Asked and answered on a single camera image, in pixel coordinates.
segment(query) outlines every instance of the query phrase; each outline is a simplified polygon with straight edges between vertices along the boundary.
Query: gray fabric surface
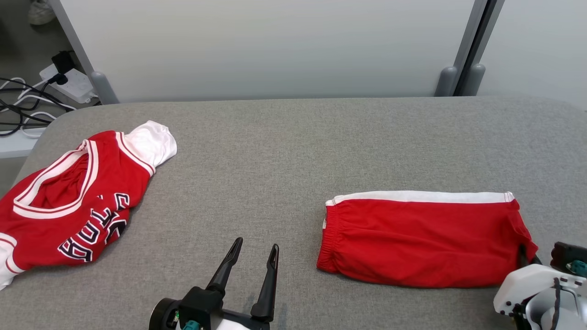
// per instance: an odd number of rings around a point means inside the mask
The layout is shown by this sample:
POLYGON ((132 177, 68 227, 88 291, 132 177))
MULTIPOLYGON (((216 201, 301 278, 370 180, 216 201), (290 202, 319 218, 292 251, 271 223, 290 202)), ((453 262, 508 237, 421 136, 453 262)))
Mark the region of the gray fabric surface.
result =
POLYGON ((96 263, 16 277, 0 291, 0 328, 146 329, 160 299, 207 284, 238 236, 225 308, 250 310, 278 243, 273 329, 514 328, 493 311, 496 288, 390 287, 318 271, 324 202, 337 194, 509 190, 543 260, 558 240, 587 245, 587 113, 529 97, 94 107, 51 124, 19 179, 87 136, 149 119, 170 128, 178 153, 122 238, 96 263))

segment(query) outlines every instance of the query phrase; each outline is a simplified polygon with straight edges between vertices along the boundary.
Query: metal frame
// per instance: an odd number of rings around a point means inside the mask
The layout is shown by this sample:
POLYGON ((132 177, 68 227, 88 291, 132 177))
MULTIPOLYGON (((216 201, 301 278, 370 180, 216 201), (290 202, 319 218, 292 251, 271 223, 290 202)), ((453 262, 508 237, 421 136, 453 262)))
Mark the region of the metal frame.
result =
POLYGON ((480 63, 495 22, 500 15, 505 0, 488 0, 471 44, 463 71, 456 83, 453 96, 475 96, 485 74, 485 66, 480 63))
POLYGON ((90 79, 90 82, 92 83, 92 86, 94 87, 96 94, 98 94, 102 104, 109 105, 119 103, 116 94, 114 94, 114 91, 108 82, 108 79, 106 79, 106 76, 103 73, 94 71, 92 63, 90 63, 90 59, 83 50, 82 43, 77 37, 77 34, 73 29, 73 25, 69 20, 67 13, 65 12, 65 8, 63 8, 63 5, 61 4, 61 0, 49 0, 49 3, 55 12, 55 16, 57 16, 57 19, 59 20, 65 35, 68 37, 69 43, 71 43, 79 63, 82 65, 83 70, 90 79))
POLYGON ((440 73, 440 78, 438 80, 438 85, 436 86, 434 96, 452 96, 454 94, 457 81, 463 72, 463 67, 467 57, 469 56, 471 46, 473 45, 475 35, 481 22, 481 18, 483 17, 485 8, 487 7, 488 1, 489 0, 475 0, 473 3, 471 15, 469 16, 467 26, 465 27, 461 45, 458 47, 454 64, 444 68, 440 73))

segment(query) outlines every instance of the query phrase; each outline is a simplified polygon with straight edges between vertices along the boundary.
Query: white sleeve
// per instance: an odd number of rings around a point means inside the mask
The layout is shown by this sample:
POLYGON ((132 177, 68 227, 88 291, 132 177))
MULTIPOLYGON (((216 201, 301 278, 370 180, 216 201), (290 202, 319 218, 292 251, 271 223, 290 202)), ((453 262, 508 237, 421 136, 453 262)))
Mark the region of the white sleeve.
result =
POLYGON ((16 246, 16 240, 4 233, 0 233, 0 290, 12 283, 12 278, 24 272, 14 263, 12 252, 16 246))
POLYGON ((176 140, 165 125, 149 120, 124 136, 136 156, 153 167, 163 164, 177 153, 176 140))

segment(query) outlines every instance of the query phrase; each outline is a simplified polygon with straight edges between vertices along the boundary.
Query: black cable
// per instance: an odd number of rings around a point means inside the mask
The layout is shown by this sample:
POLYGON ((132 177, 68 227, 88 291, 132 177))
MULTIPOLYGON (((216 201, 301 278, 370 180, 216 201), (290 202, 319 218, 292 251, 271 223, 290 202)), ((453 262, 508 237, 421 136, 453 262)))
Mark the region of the black cable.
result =
POLYGON ((23 118, 22 118, 22 115, 20 115, 20 118, 18 120, 18 124, 16 124, 16 127, 13 130, 11 130, 10 132, 8 132, 8 133, 0 134, 0 137, 10 136, 10 135, 13 135, 14 133, 18 132, 18 130, 22 126, 22 124, 21 124, 22 121, 23 121, 23 118))
POLYGON ((555 301, 554 301, 554 314, 552 315, 552 326, 551 330, 556 329, 556 325, 558 324, 558 314, 561 310, 561 282, 558 277, 554 278, 554 288, 555 288, 555 301))
POLYGON ((47 126, 48 124, 45 124, 45 123, 26 123, 26 124, 22 124, 22 123, 4 123, 4 122, 0 122, 0 125, 47 126))
POLYGON ((42 92, 42 91, 38 90, 37 88, 34 88, 33 86, 29 85, 29 84, 26 84, 26 83, 20 82, 20 81, 18 81, 18 80, 12 80, 12 79, 2 78, 2 77, 0 77, 0 80, 4 80, 4 81, 7 81, 7 82, 14 82, 14 83, 20 84, 20 85, 22 85, 22 86, 26 86, 26 87, 30 88, 32 91, 34 91, 34 92, 36 92, 36 93, 39 93, 39 95, 41 95, 41 96, 44 96, 44 97, 46 97, 47 99, 51 100, 52 102, 54 102, 54 103, 55 103, 55 105, 57 105, 57 106, 59 106, 59 107, 61 107, 61 108, 65 109, 65 111, 66 111, 66 112, 70 112, 70 111, 72 111, 70 108, 68 108, 68 107, 66 107, 66 106, 63 106, 63 105, 61 105, 61 101, 60 101, 60 100, 58 100, 58 99, 57 99, 56 97, 54 97, 53 95, 51 95, 51 94, 49 94, 49 93, 46 93, 46 92, 42 92))
POLYGON ((5 106, 5 107, 7 107, 8 109, 10 109, 10 110, 12 110, 12 111, 16 112, 17 114, 19 114, 19 115, 21 115, 21 116, 25 116, 25 117, 27 117, 28 119, 34 119, 34 120, 37 120, 37 121, 39 121, 39 122, 42 122, 42 123, 47 123, 47 124, 50 124, 50 123, 51 123, 51 122, 50 122, 50 121, 48 121, 48 120, 45 120, 45 119, 39 119, 39 118, 37 118, 37 117, 33 117, 33 116, 30 116, 30 115, 27 115, 26 113, 23 113, 22 111, 20 111, 20 110, 19 110, 17 107, 15 107, 15 106, 13 106, 13 105, 9 105, 8 103, 4 102, 2 99, 0 99, 0 104, 1 104, 1 105, 3 105, 3 106, 5 106))
MULTIPOLYGON (((43 85, 43 88, 41 88, 41 93, 44 93, 44 92, 45 92, 45 88, 47 88, 47 86, 49 86, 49 82, 46 82, 46 83, 43 85)), ((27 110, 27 111, 28 111, 28 110, 35 110, 35 109, 36 109, 36 107, 38 107, 38 106, 39 106, 39 102, 40 102, 40 101, 41 101, 41 100, 37 99, 37 101, 35 102, 35 104, 34 104, 32 107, 30 107, 30 108, 26 108, 26 107, 19 107, 19 109, 20 109, 20 110, 27 110)))
MULTIPOLYGON (((50 84, 49 82, 46 82, 43 85, 43 88, 41 89, 41 92, 43 94, 45 92, 45 88, 47 88, 47 86, 49 86, 49 84, 50 84)), ((17 90, 27 90, 27 88, 3 88, 3 89, 0 89, 0 92, 12 92, 12 91, 17 91, 17 90)), ((35 110, 39 106, 39 102, 40 101, 41 100, 37 99, 36 102, 35 102, 35 105, 33 105, 32 107, 22 107, 22 106, 15 106, 15 107, 17 107, 19 110, 33 111, 33 110, 35 110)))

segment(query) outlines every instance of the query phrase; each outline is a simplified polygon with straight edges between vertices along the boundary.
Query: red shorts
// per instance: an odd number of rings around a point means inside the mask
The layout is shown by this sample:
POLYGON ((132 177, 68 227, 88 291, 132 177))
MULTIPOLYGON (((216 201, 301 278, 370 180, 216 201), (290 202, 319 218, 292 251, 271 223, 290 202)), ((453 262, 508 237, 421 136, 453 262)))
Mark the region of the red shorts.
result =
POLYGON ((317 267, 380 284, 500 285, 538 247, 512 193, 371 191, 326 202, 317 267))

